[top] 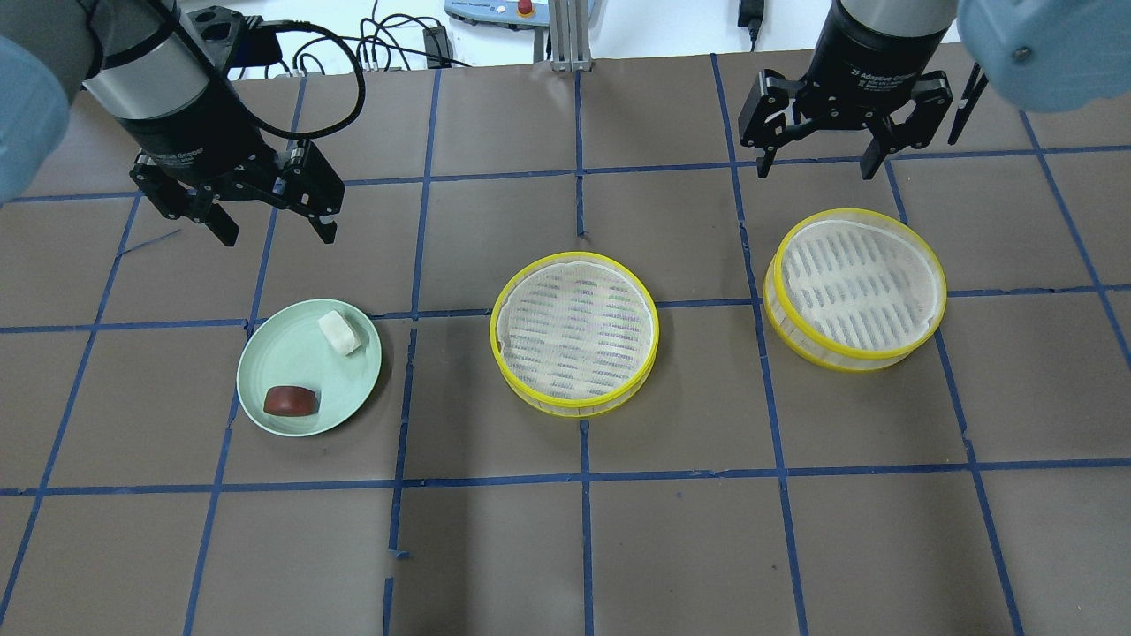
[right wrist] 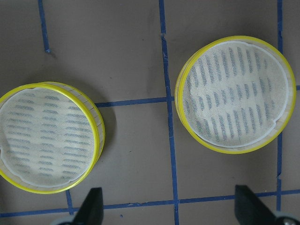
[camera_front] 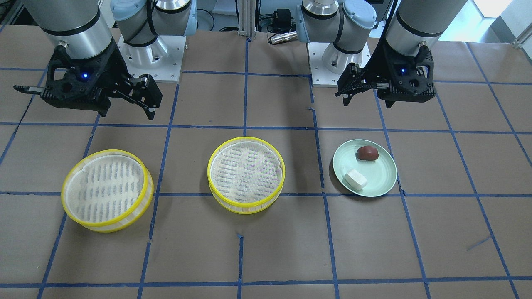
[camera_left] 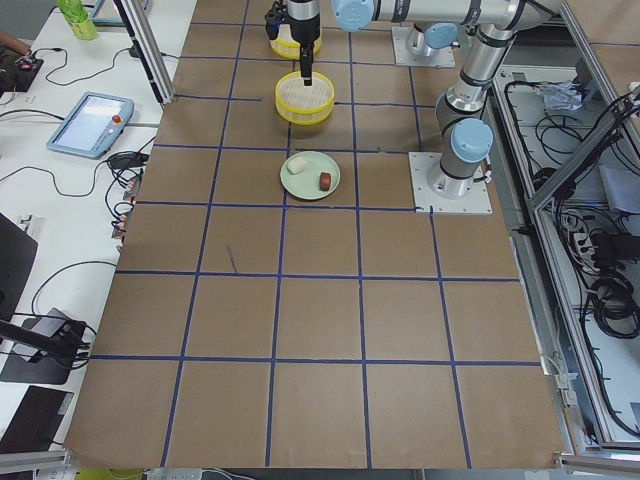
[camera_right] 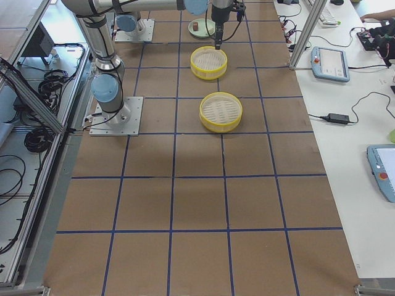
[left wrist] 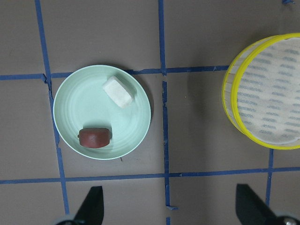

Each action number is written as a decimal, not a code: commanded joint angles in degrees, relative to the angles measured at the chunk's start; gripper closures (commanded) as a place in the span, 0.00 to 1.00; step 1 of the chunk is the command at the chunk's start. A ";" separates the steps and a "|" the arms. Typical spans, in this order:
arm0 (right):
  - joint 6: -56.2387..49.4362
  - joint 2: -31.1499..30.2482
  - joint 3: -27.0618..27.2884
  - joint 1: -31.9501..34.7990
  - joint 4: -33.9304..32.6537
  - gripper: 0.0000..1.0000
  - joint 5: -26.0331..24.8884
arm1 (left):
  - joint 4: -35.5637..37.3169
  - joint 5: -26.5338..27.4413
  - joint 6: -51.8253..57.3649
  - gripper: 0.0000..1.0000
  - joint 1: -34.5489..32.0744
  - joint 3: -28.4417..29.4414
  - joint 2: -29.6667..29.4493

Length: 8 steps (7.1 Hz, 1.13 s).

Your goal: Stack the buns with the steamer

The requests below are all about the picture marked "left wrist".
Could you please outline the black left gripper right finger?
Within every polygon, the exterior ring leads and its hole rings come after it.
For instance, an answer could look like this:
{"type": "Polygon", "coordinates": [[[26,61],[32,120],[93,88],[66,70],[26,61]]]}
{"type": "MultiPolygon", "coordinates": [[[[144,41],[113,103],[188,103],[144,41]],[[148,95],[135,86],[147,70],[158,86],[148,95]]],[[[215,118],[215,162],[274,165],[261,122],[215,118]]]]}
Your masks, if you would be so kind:
{"type": "Polygon", "coordinates": [[[242,225],[271,225],[277,216],[248,184],[237,184],[235,212],[242,225]]]}

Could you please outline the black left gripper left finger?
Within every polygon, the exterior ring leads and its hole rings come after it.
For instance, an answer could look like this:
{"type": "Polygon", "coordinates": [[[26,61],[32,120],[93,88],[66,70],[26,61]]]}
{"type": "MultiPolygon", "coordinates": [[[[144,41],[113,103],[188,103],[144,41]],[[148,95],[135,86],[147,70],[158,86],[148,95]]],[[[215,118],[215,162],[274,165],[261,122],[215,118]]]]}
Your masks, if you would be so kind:
{"type": "Polygon", "coordinates": [[[81,204],[74,221],[78,225],[101,225],[104,219],[102,186],[91,187],[81,204]]]}

